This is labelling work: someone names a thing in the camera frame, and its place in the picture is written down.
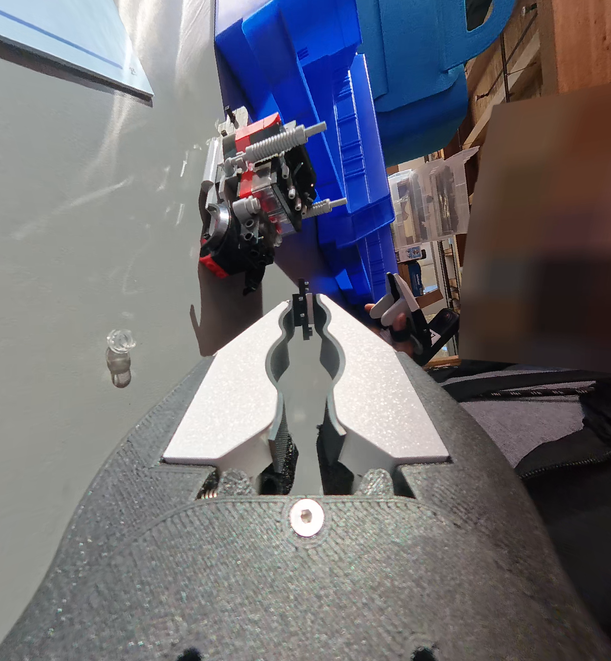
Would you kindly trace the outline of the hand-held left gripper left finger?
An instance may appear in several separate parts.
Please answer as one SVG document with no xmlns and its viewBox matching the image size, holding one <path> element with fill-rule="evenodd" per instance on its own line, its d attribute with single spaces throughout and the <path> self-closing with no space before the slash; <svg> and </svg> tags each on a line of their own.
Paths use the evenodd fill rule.
<svg viewBox="0 0 611 661">
<path fill-rule="evenodd" d="M 294 447 L 279 380 L 293 333 L 292 302 L 281 302 L 218 350 L 162 460 L 237 469 L 254 486 L 268 475 L 288 482 Z"/>
</svg>

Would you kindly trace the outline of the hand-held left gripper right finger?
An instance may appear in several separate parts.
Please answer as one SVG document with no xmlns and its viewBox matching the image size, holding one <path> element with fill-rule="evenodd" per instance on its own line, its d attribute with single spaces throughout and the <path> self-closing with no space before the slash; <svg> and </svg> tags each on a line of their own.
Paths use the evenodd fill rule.
<svg viewBox="0 0 611 661">
<path fill-rule="evenodd" d="M 324 493 L 354 493 L 371 470 L 450 460 L 397 353 L 326 295 L 313 296 L 332 379 L 317 455 Z"/>
</svg>

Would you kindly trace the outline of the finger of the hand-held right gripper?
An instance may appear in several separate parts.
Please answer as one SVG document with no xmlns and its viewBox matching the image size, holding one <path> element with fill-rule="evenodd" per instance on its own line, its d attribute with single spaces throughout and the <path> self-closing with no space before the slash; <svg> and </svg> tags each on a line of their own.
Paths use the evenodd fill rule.
<svg viewBox="0 0 611 661">
<path fill-rule="evenodd" d="M 375 304 L 375 319 L 384 328 L 392 326 L 400 315 L 408 316 L 408 302 L 402 295 L 387 293 Z"/>
<path fill-rule="evenodd" d="M 387 299 L 386 311 L 395 305 L 406 307 L 409 311 L 420 310 L 420 305 L 412 293 L 410 286 L 398 274 L 386 273 L 385 288 L 385 298 Z"/>
</svg>

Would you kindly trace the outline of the small grey black brick piece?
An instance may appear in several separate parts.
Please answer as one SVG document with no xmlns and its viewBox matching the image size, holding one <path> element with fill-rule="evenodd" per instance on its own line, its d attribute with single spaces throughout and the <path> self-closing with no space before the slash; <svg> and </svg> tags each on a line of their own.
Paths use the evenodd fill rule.
<svg viewBox="0 0 611 661">
<path fill-rule="evenodd" d="M 313 294 L 310 292 L 309 282 L 304 278 L 299 278 L 297 285 L 298 292 L 294 293 L 292 296 L 294 327 L 300 327 L 303 334 L 303 340 L 308 341 L 313 335 Z"/>
</svg>

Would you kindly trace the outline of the red black toy brick model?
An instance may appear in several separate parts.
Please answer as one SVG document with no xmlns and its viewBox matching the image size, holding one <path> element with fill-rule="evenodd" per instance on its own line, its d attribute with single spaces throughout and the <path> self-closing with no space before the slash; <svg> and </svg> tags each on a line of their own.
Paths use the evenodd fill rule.
<svg viewBox="0 0 611 661">
<path fill-rule="evenodd" d="M 247 296 L 260 287 L 286 235 L 347 199 L 317 199 L 307 143 L 326 131 L 326 122 L 285 123 L 279 112 L 251 121 L 244 106 L 226 106 L 224 112 L 209 143 L 199 194 L 199 263 L 219 279 L 243 275 Z"/>
</svg>

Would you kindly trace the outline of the grey desk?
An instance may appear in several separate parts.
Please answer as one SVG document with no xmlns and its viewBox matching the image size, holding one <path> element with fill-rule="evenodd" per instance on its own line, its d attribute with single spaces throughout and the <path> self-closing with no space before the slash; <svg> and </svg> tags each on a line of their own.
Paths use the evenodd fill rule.
<svg viewBox="0 0 611 661">
<path fill-rule="evenodd" d="M 115 1 L 152 107 L 0 59 L 0 644 L 102 464 L 202 359 L 291 298 L 198 265 L 223 117 L 214 1 Z M 131 382 L 106 337 L 131 331 Z"/>
</svg>

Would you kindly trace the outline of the person's right hand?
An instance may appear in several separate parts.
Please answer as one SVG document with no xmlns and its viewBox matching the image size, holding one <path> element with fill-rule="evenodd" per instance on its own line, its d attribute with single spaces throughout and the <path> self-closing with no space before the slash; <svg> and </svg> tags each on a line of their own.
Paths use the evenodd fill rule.
<svg viewBox="0 0 611 661">
<path fill-rule="evenodd" d="M 408 352 L 412 348 L 410 335 L 407 332 L 407 318 L 404 313 L 397 315 L 391 326 L 380 326 L 376 320 L 370 320 L 368 324 L 373 333 L 390 343 L 395 350 Z"/>
</svg>

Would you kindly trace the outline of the clear plastic storage box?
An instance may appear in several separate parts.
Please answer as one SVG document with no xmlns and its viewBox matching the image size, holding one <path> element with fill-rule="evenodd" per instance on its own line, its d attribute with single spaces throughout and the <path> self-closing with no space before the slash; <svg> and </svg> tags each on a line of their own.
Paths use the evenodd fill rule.
<svg viewBox="0 0 611 661">
<path fill-rule="evenodd" d="M 417 170 L 401 170 L 388 177 L 394 221 L 392 238 L 396 249 L 432 240 L 425 177 Z"/>
<path fill-rule="evenodd" d="M 449 159 L 424 164 L 424 201 L 431 241 L 467 233 L 470 205 L 465 166 L 479 149 L 475 146 Z"/>
</svg>

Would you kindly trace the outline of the clear round stud brick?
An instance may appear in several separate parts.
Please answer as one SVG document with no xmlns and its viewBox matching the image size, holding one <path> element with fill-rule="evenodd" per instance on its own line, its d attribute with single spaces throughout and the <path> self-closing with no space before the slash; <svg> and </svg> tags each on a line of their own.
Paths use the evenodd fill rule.
<svg viewBox="0 0 611 661">
<path fill-rule="evenodd" d="M 136 341 L 130 330 L 114 329 L 106 337 L 106 365 L 110 372 L 113 386 L 126 388 L 132 378 L 130 351 L 136 346 Z"/>
</svg>

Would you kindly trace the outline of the person's grey clothing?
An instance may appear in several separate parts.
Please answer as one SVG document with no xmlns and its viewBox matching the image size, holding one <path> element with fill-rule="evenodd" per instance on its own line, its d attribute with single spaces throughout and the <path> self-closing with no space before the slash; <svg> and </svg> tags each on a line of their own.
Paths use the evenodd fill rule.
<svg viewBox="0 0 611 661">
<path fill-rule="evenodd" d="M 514 468 L 611 641 L 611 376 L 489 361 L 429 375 Z"/>
</svg>

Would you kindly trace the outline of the blue foam block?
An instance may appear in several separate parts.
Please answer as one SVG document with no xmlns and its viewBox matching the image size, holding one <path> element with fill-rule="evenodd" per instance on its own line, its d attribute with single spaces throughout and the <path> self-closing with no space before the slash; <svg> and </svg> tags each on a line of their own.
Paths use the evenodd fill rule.
<svg viewBox="0 0 611 661">
<path fill-rule="evenodd" d="M 443 149 L 468 107 L 465 64 L 499 37 L 515 1 L 357 1 L 387 167 Z"/>
</svg>

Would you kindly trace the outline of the large blue plastic bin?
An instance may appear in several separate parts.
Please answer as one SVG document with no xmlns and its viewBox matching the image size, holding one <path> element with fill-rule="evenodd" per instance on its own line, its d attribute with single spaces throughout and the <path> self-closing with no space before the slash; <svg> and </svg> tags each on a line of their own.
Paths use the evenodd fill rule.
<svg viewBox="0 0 611 661">
<path fill-rule="evenodd" d="M 303 68 L 327 55 L 348 67 L 361 43 L 355 1 L 216 1 L 214 29 L 218 54 L 252 118 L 279 112 L 285 122 L 305 126 L 324 121 Z M 307 149 L 328 184 L 334 174 L 324 133 L 310 138 Z"/>
</svg>

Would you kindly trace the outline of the light blue instruction booklet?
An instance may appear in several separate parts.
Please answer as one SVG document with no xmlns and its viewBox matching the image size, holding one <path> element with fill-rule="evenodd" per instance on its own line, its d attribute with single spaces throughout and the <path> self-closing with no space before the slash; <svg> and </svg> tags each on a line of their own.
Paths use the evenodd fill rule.
<svg viewBox="0 0 611 661">
<path fill-rule="evenodd" d="M 115 1 L 0 1 L 0 59 L 153 105 Z"/>
</svg>

